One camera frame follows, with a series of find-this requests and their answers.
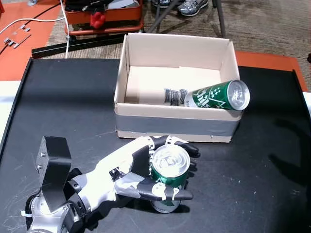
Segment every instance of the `black table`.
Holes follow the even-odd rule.
[[[1,233],[26,231],[20,210],[38,189],[35,157],[43,135],[66,137],[72,167],[83,172],[130,141],[115,133],[118,63],[101,59],[30,63],[1,150]],[[195,159],[198,170],[188,184],[194,199],[171,214],[158,214],[148,202],[135,200],[112,209],[94,232],[305,230],[311,131],[297,79],[293,72],[249,67],[240,67],[240,75],[250,88],[249,107],[229,144],[195,143],[202,155]]]

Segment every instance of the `aluminum can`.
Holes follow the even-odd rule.
[[[190,157],[188,153],[177,145],[159,147],[152,158],[151,176],[157,182],[183,189],[185,187]],[[161,213],[170,213],[180,204],[180,200],[152,201],[151,204]]]
[[[185,106],[200,108],[245,109],[250,100],[248,87],[243,81],[232,80],[188,92]]]

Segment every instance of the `open cardboard box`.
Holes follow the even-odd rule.
[[[114,108],[119,137],[174,135],[230,142],[241,111],[164,105],[164,88],[188,91],[239,80],[228,39],[130,33],[121,52]]]

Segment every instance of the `robotic hand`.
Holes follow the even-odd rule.
[[[40,190],[25,212],[28,233],[74,233],[84,217],[118,195],[144,200],[190,200],[192,193],[149,178],[151,158],[160,146],[175,144],[192,157],[198,148],[174,136],[139,137],[104,157],[89,173],[74,168],[65,138],[42,138],[37,156]]]

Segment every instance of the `red object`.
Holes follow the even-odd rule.
[[[4,13],[4,7],[3,7],[3,5],[2,5],[2,3],[0,1],[0,15],[1,15],[1,13]]]
[[[91,15],[91,21],[90,24],[95,29],[101,28],[106,20],[106,16],[101,12],[96,12],[95,14]]]
[[[102,18],[96,22],[92,21],[95,14],[89,11],[66,11],[68,24],[87,24],[93,26],[93,29],[89,30],[75,30],[69,31],[69,35],[94,35],[94,34],[111,34],[111,33],[129,33],[137,32],[143,29],[143,17],[142,17],[142,2],[138,0],[139,6],[135,7],[123,7],[118,9],[106,9],[105,12],[99,12],[104,14]]]

